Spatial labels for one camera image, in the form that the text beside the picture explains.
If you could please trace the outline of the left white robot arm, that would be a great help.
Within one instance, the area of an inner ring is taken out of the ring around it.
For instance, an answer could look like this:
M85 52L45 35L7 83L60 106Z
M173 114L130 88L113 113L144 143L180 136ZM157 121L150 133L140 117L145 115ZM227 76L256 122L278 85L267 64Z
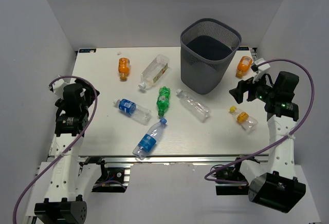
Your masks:
M85 223L87 197L93 184L108 178L108 169L100 164L80 169L79 152L84 134L97 107L99 91L87 80L76 77L66 83L58 77L50 83L50 90L59 96L55 106L55 156L47 167L52 170L49 187L43 202L35 204L34 214L42 223Z

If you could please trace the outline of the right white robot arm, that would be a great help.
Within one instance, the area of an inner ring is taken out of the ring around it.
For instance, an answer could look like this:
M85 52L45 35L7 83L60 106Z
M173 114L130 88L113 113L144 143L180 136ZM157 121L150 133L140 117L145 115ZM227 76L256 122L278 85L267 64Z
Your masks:
M281 71L271 84L266 76L258 80L240 80L230 94L242 103L244 93L248 101L259 99L265 103L269 128L269 158L263 170L255 157L236 163L233 178L248 182L249 201L288 213L306 193L306 185L299 182L295 171L294 137L289 134L299 119L298 105L293 103L299 77Z

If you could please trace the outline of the clear crushed bottle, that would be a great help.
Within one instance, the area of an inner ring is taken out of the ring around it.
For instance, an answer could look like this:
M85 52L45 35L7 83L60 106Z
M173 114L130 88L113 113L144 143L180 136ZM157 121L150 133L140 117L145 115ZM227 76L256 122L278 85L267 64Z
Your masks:
M176 95L181 105L188 110L200 122L204 122L210 117L211 110L204 103L200 102L197 97L182 89L177 89Z

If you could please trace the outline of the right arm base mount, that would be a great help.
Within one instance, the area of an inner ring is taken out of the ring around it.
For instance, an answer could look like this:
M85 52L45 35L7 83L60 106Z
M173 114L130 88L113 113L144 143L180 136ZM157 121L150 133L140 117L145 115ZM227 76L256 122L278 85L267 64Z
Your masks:
M216 183L217 196L247 196L249 184L244 183L246 178L240 173L241 163L231 165L211 175L216 180L235 181L236 183Z

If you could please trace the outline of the green plastic bottle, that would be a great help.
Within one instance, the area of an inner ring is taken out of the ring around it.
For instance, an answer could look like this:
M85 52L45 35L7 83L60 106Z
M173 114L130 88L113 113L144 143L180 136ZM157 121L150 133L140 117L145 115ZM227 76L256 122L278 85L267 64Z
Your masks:
M170 88L167 88L165 86L159 89L159 95L157 98L156 105L158 109L158 115L160 117L163 117L169 108L170 93Z

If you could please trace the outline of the yellow cap orange label bottle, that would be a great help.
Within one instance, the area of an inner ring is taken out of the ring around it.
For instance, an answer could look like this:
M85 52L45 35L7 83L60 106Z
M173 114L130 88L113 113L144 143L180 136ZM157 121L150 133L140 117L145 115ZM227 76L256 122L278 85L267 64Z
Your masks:
M238 109L236 106L231 106L229 112L234 117L235 121L247 132L252 131L258 124L256 119Z

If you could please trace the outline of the clear square juice bottle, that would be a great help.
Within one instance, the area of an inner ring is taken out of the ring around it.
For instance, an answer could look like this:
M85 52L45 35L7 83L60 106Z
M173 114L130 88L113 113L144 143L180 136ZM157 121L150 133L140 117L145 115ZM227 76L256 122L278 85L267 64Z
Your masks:
M148 90L153 87L169 67L169 58L159 54L141 73L139 89Z

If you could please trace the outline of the blue label bottle white cap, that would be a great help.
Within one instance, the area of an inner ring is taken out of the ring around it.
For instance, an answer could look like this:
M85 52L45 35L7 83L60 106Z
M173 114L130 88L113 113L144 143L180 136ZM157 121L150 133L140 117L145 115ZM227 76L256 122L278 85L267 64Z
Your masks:
M152 112L133 101L127 99L115 99L113 104L127 117L140 124L147 125L151 119Z

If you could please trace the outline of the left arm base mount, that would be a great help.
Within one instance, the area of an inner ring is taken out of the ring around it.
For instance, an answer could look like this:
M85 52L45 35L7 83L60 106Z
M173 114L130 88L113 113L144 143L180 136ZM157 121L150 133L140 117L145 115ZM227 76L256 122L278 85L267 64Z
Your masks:
M92 192L96 193L124 193L125 189L113 181L117 181L127 188L130 177L130 165L110 162L102 157L87 157L79 161L79 176L87 165L96 164L99 178L95 182Z

